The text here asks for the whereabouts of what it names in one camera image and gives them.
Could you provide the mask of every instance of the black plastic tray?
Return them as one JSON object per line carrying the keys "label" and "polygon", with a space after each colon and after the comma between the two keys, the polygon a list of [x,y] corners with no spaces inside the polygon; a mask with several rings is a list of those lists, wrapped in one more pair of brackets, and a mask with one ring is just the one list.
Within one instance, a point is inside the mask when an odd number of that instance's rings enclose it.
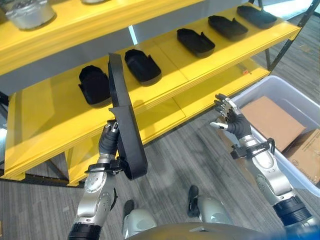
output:
{"label": "black plastic tray", "polygon": [[162,77],[161,69],[152,57],[147,56],[143,51],[131,49],[125,53],[124,60],[141,85],[150,86]]}
{"label": "black plastic tray", "polygon": [[208,23],[212,28],[231,41],[244,39],[248,32],[248,29],[236,21],[235,18],[230,21],[224,16],[213,15],[208,17]]}
{"label": "black plastic tray", "polygon": [[191,29],[181,28],[177,30],[177,38],[198,58],[206,58],[215,50],[216,45],[203,32],[199,35]]}
{"label": "black plastic tray", "polygon": [[275,22],[277,21],[277,18],[272,14],[251,6],[238,6],[236,12],[260,29],[269,29],[275,25]]}
{"label": "black plastic tray", "polygon": [[109,54],[108,71],[113,105],[109,111],[115,115],[120,131],[117,149],[122,162],[126,163],[122,165],[125,175],[128,179],[133,180],[147,173],[148,162],[126,87],[119,54]]}
{"label": "black plastic tray", "polygon": [[99,108],[111,103],[109,79],[99,67],[86,66],[81,70],[79,79],[79,87],[88,104]]}

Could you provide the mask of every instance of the plastic bin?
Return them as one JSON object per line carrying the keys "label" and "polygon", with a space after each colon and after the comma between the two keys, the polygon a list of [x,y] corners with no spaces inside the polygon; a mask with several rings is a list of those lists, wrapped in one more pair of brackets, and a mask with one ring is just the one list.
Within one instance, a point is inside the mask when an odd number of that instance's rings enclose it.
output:
{"label": "plastic bin", "polygon": [[[260,82],[244,90],[232,100],[241,108],[262,96],[274,101],[298,122],[306,127],[304,133],[320,128],[320,106],[295,89],[289,83],[277,76],[267,76]],[[252,134],[260,142],[266,139],[252,127]],[[281,171],[297,189],[307,189],[317,197],[320,197],[320,189],[300,172],[285,156],[277,149],[275,157]]]}

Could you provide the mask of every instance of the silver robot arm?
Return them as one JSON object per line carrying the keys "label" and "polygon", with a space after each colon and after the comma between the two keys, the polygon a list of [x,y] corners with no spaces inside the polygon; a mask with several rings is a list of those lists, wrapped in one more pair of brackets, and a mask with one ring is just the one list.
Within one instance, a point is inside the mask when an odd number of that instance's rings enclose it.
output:
{"label": "silver robot arm", "polygon": [[232,146],[232,157],[246,158],[247,170],[255,178],[258,188],[281,219],[286,231],[303,233],[308,227],[317,226],[318,220],[311,215],[279,169],[277,160],[271,153],[275,149],[273,139],[259,143],[252,135],[250,123],[237,105],[223,94],[216,95],[216,98],[216,110],[224,117],[225,123],[211,122],[210,125],[235,134],[240,146]]}
{"label": "silver robot arm", "polygon": [[118,124],[108,123],[99,141],[97,164],[89,166],[84,194],[78,205],[68,240],[98,240],[109,211],[116,203],[115,175],[121,171],[117,152]]}

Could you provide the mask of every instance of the yellow shelf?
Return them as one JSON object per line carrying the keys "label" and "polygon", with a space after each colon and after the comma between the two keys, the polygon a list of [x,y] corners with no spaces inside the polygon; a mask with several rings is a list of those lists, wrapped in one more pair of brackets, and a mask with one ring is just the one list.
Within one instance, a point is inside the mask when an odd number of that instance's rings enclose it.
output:
{"label": "yellow shelf", "polygon": [[[136,121],[143,144],[177,126],[185,118],[175,101],[169,99],[143,113],[136,115]],[[86,177],[88,166],[98,160],[100,135],[88,138],[65,152],[69,174],[69,186],[76,186]]]}
{"label": "yellow shelf", "polygon": [[52,1],[50,24],[21,31],[1,17],[0,75],[75,45],[141,23],[202,0],[108,0],[85,5],[80,0]]}
{"label": "yellow shelf", "polygon": [[[159,137],[172,128],[213,106],[215,94],[233,94],[252,83],[266,77],[269,71],[251,59],[241,63],[249,73],[234,66],[186,92],[175,96],[136,116],[142,143]],[[87,175],[88,166],[98,160],[99,135],[86,139],[77,146],[66,151],[66,162],[69,174],[69,186],[77,186]]]}
{"label": "yellow shelf", "polygon": [[[235,14],[236,8],[232,8],[218,15],[231,19]],[[162,70],[162,79],[152,86],[141,86],[128,70],[124,55],[131,47],[119,51],[135,114],[182,94],[273,44],[295,37],[300,30],[281,19],[266,30],[238,16],[237,20],[249,29],[247,37],[237,42],[228,41],[209,28],[207,19],[186,26],[204,31],[216,43],[215,52],[204,59],[190,54],[177,41],[175,30],[134,46],[150,54]],[[87,65],[95,65],[107,73],[107,61],[108,57],[96,59],[11,96],[3,178],[21,179],[25,171],[101,132],[106,120],[113,118],[108,111],[111,105],[90,107],[78,87],[78,76]]]}
{"label": "yellow shelf", "polygon": [[215,15],[224,16],[229,20],[235,18],[248,28],[246,37],[236,42],[228,40],[209,26],[207,17],[179,27],[179,29],[195,30],[198,34],[203,32],[215,43],[214,53],[202,59],[195,57],[177,41],[177,30],[153,39],[176,67],[180,69],[182,74],[188,80],[192,80],[194,84],[203,81],[203,79],[208,79],[208,77],[214,76],[277,43],[294,38],[300,31],[299,27],[280,18],[277,19],[273,27],[265,30],[259,29],[237,15],[237,7]]}
{"label": "yellow shelf", "polygon": [[[122,55],[124,79],[135,113],[148,108],[155,96],[185,83],[186,78],[152,41],[135,48],[151,54],[160,66],[163,77],[157,83],[144,87],[130,73]],[[94,65],[108,72],[108,57],[91,61],[57,76],[41,81],[14,93],[9,101],[4,178],[16,175],[75,146],[86,138],[101,132],[107,120],[114,116],[112,105],[102,108],[89,106],[78,87],[79,73],[87,65]]]}
{"label": "yellow shelf", "polygon": [[246,59],[241,64],[249,71],[248,74],[243,75],[241,68],[233,66],[201,82],[197,86],[176,95],[173,97],[174,101],[189,119],[203,110],[212,107],[216,94],[223,93],[230,96],[270,73],[251,59]]}

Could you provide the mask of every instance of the cardboard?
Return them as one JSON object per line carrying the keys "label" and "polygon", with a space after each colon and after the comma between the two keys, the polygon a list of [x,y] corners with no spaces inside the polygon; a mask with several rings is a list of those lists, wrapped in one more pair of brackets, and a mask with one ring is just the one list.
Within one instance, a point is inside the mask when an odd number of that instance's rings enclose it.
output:
{"label": "cardboard", "polygon": [[310,181],[319,185],[320,182],[320,129],[315,129],[297,138],[286,149],[284,155]]}
{"label": "cardboard", "polygon": [[305,129],[266,96],[250,102],[241,111],[266,139],[275,140],[275,146],[281,152]]}

